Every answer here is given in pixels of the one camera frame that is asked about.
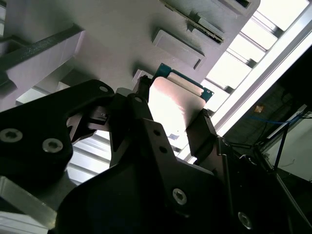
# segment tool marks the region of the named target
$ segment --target blue cable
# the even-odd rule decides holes
[[[271,121],[271,120],[266,120],[263,118],[258,118],[258,117],[254,117],[254,116],[250,116],[249,118],[255,119],[255,120],[259,120],[262,122],[266,122],[266,123],[274,123],[274,124],[284,124],[284,123],[293,123],[295,121],[297,121],[298,119],[301,118],[301,115],[297,115],[296,117],[294,117],[292,120],[286,121],[286,122],[278,122],[278,121]]]

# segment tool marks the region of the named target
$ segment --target black metal rod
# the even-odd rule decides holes
[[[281,155],[282,155],[283,147],[284,147],[284,144],[285,144],[286,135],[288,133],[289,125],[290,125],[290,123],[286,124],[285,128],[284,128],[282,141],[281,141],[281,144],[279,145],[277,157],[276,157],[275,164],[274,164],[274,170],[275,171],[277,170],[277,167],[278,167],[278,164],[279,164],[279,160],[281,159]]]

